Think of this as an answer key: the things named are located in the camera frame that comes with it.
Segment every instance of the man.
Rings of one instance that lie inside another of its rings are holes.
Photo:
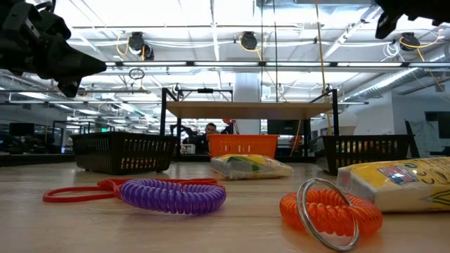
[[[208,143],[208,134],[216,134],[217,126],[214,123],[208,123],[205,127],[205,134],[197,137],[195,144],[195,153],[205,154],[210,152]]]

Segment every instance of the red object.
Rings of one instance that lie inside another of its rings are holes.
[[[113,197],[116,197],[119,200],[121,200],[120,186],[128,180],[131,179],[105,179],[97,182],[97,186],[68,187],[50,190],[44,193],[42,201],[53,203],[69,203],[69,202],[82,202],[88,200],[102,200]],[[217,184],[216,179],[156,179],[156,180],[180,184],[212,185],[224,188],[223,186]],[[55,194],[58,193],[82,192],[82,191],[110,191],[111,193],[102,193],[97,195],[84,195],[84,196],[55,196]]]
[[[353,207],[350,207],[334,191],[314,189],[308,191],[307,211],[312,223],[319,232],[336,233],[338,236],[352,236],[353,217],[358,222],[361,235],[371,235],[383,224],[380,210],[369,201],[347,194]],[[289,193],[280,201],[280,213],[292,227],[304,230],[297,209],[297,193]]]
[[[210,134],[211,158],[228,154],[265,155],[275,158],[278,135]]]

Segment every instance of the table surface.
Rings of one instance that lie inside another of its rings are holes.
[[[331,110],[330,103],[167,102],[180,118],[193,119],[310,119]]]
[[[292,164],[289,179],[224,181],[227,199],[207,216],[163,214],[120,200],[54,204],[41,201],[52,188],[92,186],[110,177],[74,163],[0,168],[1,252],[329,252],[305,232],[283,223],[278,203],[312,177],[314,164]],[[211,177],[208,163],[173,164],[163,174],[135,177]],[[386,214],[381,231],[353,252],[447,252],[450,215]]]

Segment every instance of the yellow snack bag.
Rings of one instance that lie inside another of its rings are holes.
[[[222,155],[211,161],[221,179],[272,179],[290,176],[292,167],[263,155]]]
[[[450,210],[450,157],[354,164],[337,184],[382,212]]]

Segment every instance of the black wire basket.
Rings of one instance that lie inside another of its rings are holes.
[[[332,175],[338,168],[364,162],[405,160],[413,136],[321,136],[311,142],[317,164]]]
[[[169,169],[176,137],[125,132],[71,136],[77,166],[114,175]]]

